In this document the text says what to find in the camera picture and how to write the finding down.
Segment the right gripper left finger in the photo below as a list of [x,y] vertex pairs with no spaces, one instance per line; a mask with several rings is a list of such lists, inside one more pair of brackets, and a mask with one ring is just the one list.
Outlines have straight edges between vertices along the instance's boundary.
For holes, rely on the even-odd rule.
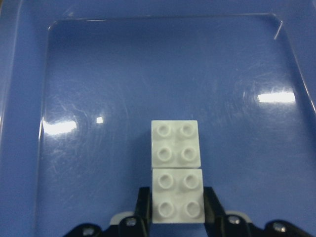
[[152,222],[152,195],[150,187],[140,187],[134,214],[139,216],[144,223],[144,236],[150,236]]

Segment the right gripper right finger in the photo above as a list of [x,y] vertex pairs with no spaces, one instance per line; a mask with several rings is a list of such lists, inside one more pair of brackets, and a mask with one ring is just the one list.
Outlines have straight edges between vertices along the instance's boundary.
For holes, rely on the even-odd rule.
[[226,215],[212,187],[203,187],[204,227],[208,237],[222,237],[222,219]]

